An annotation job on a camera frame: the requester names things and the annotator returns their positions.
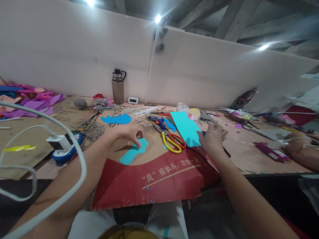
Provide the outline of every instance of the blue paper cutout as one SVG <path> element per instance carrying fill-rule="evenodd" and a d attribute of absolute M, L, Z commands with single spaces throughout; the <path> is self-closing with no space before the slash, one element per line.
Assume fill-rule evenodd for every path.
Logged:
<path fill-rule="evenodd" d="M 188 147 L 200 146 L 198 134 L 201 131 L 195 121 L 188 118 L 186 112 L 171 112 L 180 135 Z"/>
<path fill-rule="evenodd" d="M 132 118 L 127 115 L 124 114 L 123 116 L 117 116 L 117 117 L 112 117 L 112 116 L 107 116 L 105 117 L 101 117 L 101 120 L 105 123 L 119 123 L 119 124 L 127 124 L 129 122 L 131 122 Z"/>
<path fill-rule="evenodd" d="M 139 139 L 139 142 L 142 145 L 142 148 L 138 148 L 136 145 L 133 145 L 132 148 L 124 154 L 124 156 L 120 159 L 120 162 L 124 165 L 129 165 L 136 155 L 139 153 L 145 153 L 146 146 L 149 144 L 145 138 Z"/>
<path fill-rule="evenodd" d="M 168 128 L 170 128 L 171 130 L 176 132 L 176 126 L 171 123 L 172 120 L 168 120 L 168 119 L 164 118 L 164 122 L 165 122 L 165 124 L 167 125 Z"/>

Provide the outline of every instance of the white partition board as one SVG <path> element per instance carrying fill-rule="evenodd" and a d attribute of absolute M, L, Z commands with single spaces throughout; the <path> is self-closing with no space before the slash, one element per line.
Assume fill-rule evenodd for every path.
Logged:
<path fill-rule="evenodd" d="M 169 29 L 165 49 L 153 53 L 146 102 L 213 108 L 230 106 L 258 86 L 252 106 L 259 110 L 283 87 L 319 64 L 308 58 Z"/>
<path fill-rule="evenodd" d="M 115 67 L 125 97 L 144 100 L 154 23 L 63 0 L 0 1 L 0 75 L 59 93 L 112 97 Z"/>

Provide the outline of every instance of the scissors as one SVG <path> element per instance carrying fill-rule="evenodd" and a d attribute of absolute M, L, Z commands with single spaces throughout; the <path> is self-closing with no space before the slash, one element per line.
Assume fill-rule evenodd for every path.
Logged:
<path fill-rule="evenodd" d="M 160 127 L 158 127 L 156 124 L 153 124 L 153 126 L 159 131 L 162 133 L 162 138 L 163 138 L 163 142 L 164 142 L 164 145 L 166 146 L 166 148 L 173 152 L 173 153 L 181 153 L 182 152 L 182 149 L 185 149 L 186 148 L 186 143 L 185 141 L 179 137 L 178 135 L 175 135 L 175 134 L 171 134 L 167 129 L 161 129 Z M 167 142 L 170 142 L 172 145 L 174 145 L 178 151 L 172 149 L 171 147 L 168 146 Z"/>

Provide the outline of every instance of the another person's arm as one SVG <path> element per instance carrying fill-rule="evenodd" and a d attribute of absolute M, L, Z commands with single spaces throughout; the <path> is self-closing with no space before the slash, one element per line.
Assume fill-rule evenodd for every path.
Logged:
<path fill-rule="evenodd" d="M 312 139 L 309 138 L 298 138 L 298 137 L 311 137 L 318 140 L 318 134 L 305 134 L 302 132 L 291 133 L 287 136 L 287 139 L 293 139 L 289 142 L 289 145 L 286 146 L 287 152 L 290 156 L 297 161 L 298 163 L 319 171 L 319 150 L 316 147 L 311 147 L 309 144 L 312 144 Z"/>
<path fill-rule="evenodd" d="M 119 138 L 125 138 L 133 141 L 140 148 L 141 144 L 138 139 L 143 137 L 143 130 L 138 126 L 121 125 L 107 129 L 103 136 L 84 151 L 87 175 L 82 186 L 66 203 L 33 228 L 24 238 L 67 238 L 76 214 L 93 192 L 101 177 L 105 160 L 107 155 L 112 153 L 111 147 L 115 141 Z M 60 174 L 26 211 L 12 230 L 21 226 L 63 196 L 79 180 L 80 175 L 81 165 L 79 159 L 76 158 L 61 170 Z"/>
<path fill-rule="evenodd" d="M 253 238 L 298 238 L 274 208 L 230 161 L 222 145 L 223 128 L 209 123 L 199 140 L 217 166 L 229 199 Z"/>

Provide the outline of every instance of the yellow tape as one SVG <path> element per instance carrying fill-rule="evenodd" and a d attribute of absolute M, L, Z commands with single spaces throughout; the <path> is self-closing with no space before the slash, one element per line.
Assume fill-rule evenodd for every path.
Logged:
<path fill-rule="evenodd" d="M 55 113 L 55 114 L 52 114 L 52 115 L 50 115 L 51 117 L 54 117 L 54 116 L 56 116 L 58 113 Z"/>
<path fill-rule="evenodd" d="M 35 145 L 23 145 L 23 146 L 16 146 L 12 148 L 5 148 L 3 151 L 12 152 L 12 151 L 20 151 L 20 150 L 34 150 L 35 148 L 36 148 Z"/>

